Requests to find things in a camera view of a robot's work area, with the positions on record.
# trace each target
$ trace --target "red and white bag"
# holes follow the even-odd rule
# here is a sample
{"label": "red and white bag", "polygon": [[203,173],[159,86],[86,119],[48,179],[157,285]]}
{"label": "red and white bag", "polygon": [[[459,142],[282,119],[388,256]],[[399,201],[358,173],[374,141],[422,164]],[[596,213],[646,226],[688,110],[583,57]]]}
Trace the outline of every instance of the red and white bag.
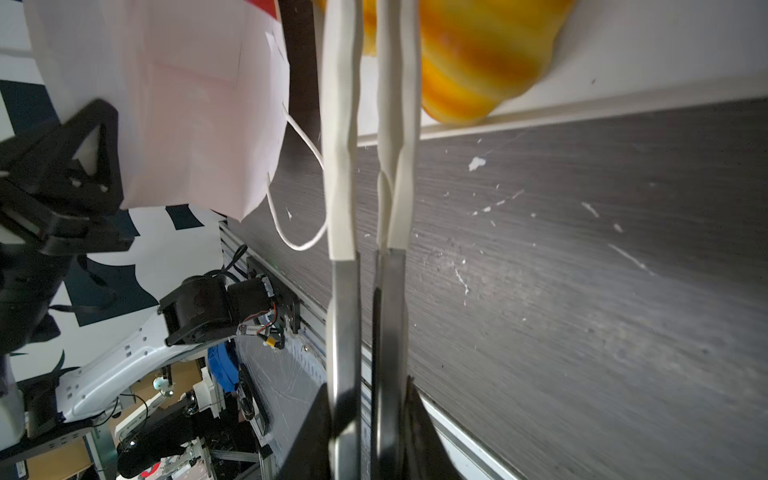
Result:
{"label": "red and white bag", "polygon": [[119,112],[122,208],[198,204],[241,220],[259,205],[289,100],[275,0],[26,0],[24,9],[61,121],[94,98]]}

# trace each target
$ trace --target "dark wooden table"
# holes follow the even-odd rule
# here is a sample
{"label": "dark wooden table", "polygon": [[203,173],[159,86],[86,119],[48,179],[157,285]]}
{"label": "dark wooden table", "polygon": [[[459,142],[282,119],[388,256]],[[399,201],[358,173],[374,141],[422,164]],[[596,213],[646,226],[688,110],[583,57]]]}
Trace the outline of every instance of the dark wooden table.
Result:
{"label": "dark wooden table", "polygon": [[[359,169],[369,342],[374,147]],[[529,478],[768,477],[768,102],[423,141],[417,178],[410,370],[470,432]],[[322,185],[288,131],[294,242]],[[232,228],[329,301],[325,242],[266,202]]]}

